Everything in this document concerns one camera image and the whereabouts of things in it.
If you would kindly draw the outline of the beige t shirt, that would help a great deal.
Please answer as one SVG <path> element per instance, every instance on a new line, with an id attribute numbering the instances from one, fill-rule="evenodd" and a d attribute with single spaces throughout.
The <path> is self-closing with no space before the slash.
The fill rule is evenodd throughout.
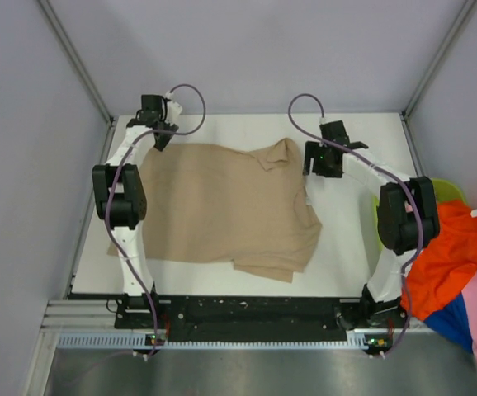
<path id="1" fill-rule="evenodd" d="M 292 139 L 253 151 L 169 144 L 149 151 L 139 171 L 148 259 L 230 262 L 236 271 L 292 282 L 314 255 L 322 224 Z"/>

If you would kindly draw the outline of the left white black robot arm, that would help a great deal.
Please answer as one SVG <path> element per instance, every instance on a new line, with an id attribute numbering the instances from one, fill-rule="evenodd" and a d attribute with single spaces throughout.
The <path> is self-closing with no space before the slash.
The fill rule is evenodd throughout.
<path id="1" fill-rule="evenodd" d="M 119 147 L 106 163 L 92 169 L 96 212 L 120 260 L 125 306 L 147 328 L 159 322 L 162 309 L 152 299 L 154 281 L 144 253 L 147 198 L 139 168 L 149 150 L 166 147 L 181 113 L 182 107 L 170 92 L 143 95 L 141 108 L 127 123 Z"/>

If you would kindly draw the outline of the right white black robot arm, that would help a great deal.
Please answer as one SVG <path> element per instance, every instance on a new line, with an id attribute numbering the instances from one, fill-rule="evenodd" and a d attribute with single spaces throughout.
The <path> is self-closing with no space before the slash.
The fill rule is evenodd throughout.
<path id="1" fill-rule="evenodd" d="M 344 305 L 338 313 L 338 322 L 346 329 L 362 323 L 376 327 L 398 308 L 408 266 L 440 233 L 433 183 L 380 161 L 366 144 L 349 139 L 340 120 L 322 120 L 319 129 L 320 138 L 305 144 L 304 175 L 349 176 L 377 199 L 379 261 L 358 304 Z"/>

